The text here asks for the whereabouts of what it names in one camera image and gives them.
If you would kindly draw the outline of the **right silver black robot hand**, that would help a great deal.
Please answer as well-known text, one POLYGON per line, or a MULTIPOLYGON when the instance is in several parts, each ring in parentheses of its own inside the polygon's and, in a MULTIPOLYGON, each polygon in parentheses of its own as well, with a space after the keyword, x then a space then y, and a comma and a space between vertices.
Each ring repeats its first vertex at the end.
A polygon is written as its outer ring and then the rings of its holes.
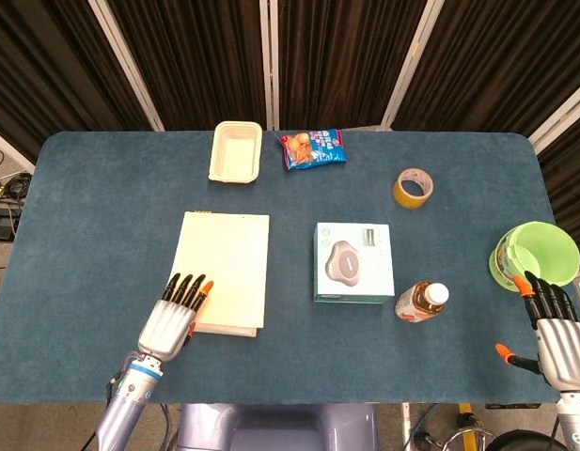
POLYGON ((580 393, 580 320, 570 296, 529 271, 512 282, 524 301, 538 358, 519 356, 500 343, 495 351, 505 364, 543 376, 560 393, 580 393))

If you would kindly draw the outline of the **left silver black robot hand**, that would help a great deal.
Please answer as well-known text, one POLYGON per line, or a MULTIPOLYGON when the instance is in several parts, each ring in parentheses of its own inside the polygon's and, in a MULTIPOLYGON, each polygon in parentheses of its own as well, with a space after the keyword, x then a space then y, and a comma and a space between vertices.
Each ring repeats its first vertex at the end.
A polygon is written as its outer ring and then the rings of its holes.
POLYGON ((169 362, 179 354, 212 290, 213 281, 205 282, 205 277, 187 274, 182 278, 179 272, 172 275, 139 335, 138 350, 142 354, 160 362, 169 362))

